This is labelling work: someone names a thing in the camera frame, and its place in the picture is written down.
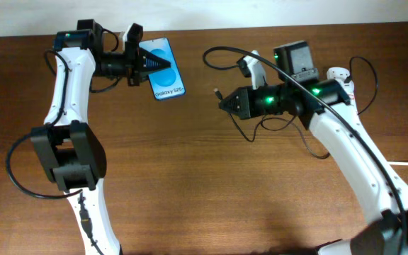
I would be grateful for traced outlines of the blue smartphone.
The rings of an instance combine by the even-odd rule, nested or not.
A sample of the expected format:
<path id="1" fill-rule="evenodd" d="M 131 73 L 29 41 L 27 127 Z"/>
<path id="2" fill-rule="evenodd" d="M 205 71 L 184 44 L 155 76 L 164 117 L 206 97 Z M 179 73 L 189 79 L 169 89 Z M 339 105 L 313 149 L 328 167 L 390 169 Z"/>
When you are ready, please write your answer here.
<path id="1" fill-rule="evenodd" d="M 140 47 L 171 63 L 169 68 L 148 76 L 154 98 L 158 101 L 162 101 L 183 96 L 186 93 L 186 88 L 182 81 L 169 40 L 167 38 L 145 40 L 140 43 Z"/>

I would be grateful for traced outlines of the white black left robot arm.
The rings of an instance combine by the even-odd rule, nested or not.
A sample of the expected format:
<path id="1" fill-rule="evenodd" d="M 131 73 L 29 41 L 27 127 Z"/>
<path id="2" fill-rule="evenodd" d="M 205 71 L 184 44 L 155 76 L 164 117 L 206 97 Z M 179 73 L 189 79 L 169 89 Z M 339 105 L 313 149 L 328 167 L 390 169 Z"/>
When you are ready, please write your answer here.
<path id="1" fill-rule="evenodd" d="M 138 86 L 171 62 L 140 46 L 143 27 L 132 24 L 123 33 L 123 51 L 103 49 L 106 29 L 93 19 L 80 20 L 76 30 L 56 34 L 52 51 L 57 73 L 52 103 L 43 127 L 34 127 L 31 142 L 47 179 L 56 184 L 74 212 L 86 254 L 123 252 L 106 207 L 106 153 L 88 124 L 94 77 L 126 78 Z"/>

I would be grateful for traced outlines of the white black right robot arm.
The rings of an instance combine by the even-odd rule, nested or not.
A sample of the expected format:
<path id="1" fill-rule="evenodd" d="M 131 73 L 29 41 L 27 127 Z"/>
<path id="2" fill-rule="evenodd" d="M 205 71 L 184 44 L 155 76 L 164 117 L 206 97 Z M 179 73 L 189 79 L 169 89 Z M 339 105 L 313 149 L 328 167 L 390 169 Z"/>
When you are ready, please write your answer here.
<path id="1" fill-rule="evenodd" d="M 384 158 L 361 124 L 344 75 L 319 80 L 305 41 L 274 49 L 269 66 L 283 83 L 239 87 L 220 109 L 250 119 L 289 113 L 328 150 L 349 182 L 368 226 L 350 239 L 306 249 L 305 254 L 408 254 L 408 185 Z"/>

